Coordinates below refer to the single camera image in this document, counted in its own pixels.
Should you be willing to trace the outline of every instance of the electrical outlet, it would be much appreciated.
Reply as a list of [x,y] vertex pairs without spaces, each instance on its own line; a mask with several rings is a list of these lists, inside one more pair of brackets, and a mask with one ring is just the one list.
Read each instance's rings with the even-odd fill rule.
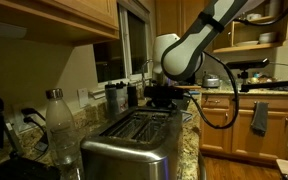
[[[34,123],[24,122],[24,115],[21,112],[21,110],[24,108],[34,108],[33,102],[23,102],[19,104],[13,104],[14,129],[19,133],[36,126]],[[30,116],[32,117],[33,120],[36,120],[35,114],[32,114]]]

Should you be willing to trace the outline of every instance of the granite countertop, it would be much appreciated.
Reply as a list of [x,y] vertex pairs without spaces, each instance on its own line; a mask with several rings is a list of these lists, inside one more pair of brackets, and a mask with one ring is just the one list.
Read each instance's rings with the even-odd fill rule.
[[[194,96],[198,102],[200,102],[201,96]],[[144,105],[145,101],[139,101],[139,105]],[[105,118],[105,104],[97,107],[87,107],[85,110],[74,115],[76,126],[79,128],[80,138],[85,135],[86,132],[92,131],[98,128],[102,124],[106,123]],[[183,150],[180,156],[182,179],[184,180],[196,180],[198,179],[198,143],[199,143],[199,113],[193,102],[188,107],[188,112],[192,113],[192,119],[183,124]],[[34,145],[42,136],[41,130],[34,128],[28,132],[21,133],[18,138],[22,144],[24,155],[23,157],[28,159],[36,159],[42,153],[34,149]],[[5,141],[3,149],[0,150],[0,163],[9,159],[9,153],[12,147],[9,142]],[[49,153],[41,156],[37,161],[47,165],[53,165]]]
[[[202,94],[234,94],[229,88],[202,88],[198,90]],[[239,95],[278,95],[288,96],[288,91],[274,91],[268,89],[251,89],[249,92],[239,92]]]

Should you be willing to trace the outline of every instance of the wooden floor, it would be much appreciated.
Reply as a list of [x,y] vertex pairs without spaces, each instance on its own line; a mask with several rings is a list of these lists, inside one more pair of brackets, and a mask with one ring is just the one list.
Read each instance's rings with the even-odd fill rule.
[[257,166],[227,159],[204,157],[207,180],[280,180],[274,167]]

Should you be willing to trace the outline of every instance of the clear plastic bottle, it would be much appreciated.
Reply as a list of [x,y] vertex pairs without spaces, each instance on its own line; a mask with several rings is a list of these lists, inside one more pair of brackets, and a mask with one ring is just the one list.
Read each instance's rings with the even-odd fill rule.
[[46,97],[46,129],[53,163],[60,169],[61,179],[81,179],[83,166],[72,113],[62,99],[61,89],[46,91]]

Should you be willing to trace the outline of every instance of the stainless steel toaster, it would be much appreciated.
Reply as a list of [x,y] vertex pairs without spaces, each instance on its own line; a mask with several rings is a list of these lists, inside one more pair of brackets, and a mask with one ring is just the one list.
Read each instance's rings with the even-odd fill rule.
[[81,141],[85,179],[175,180],[182,113],[135,107]]

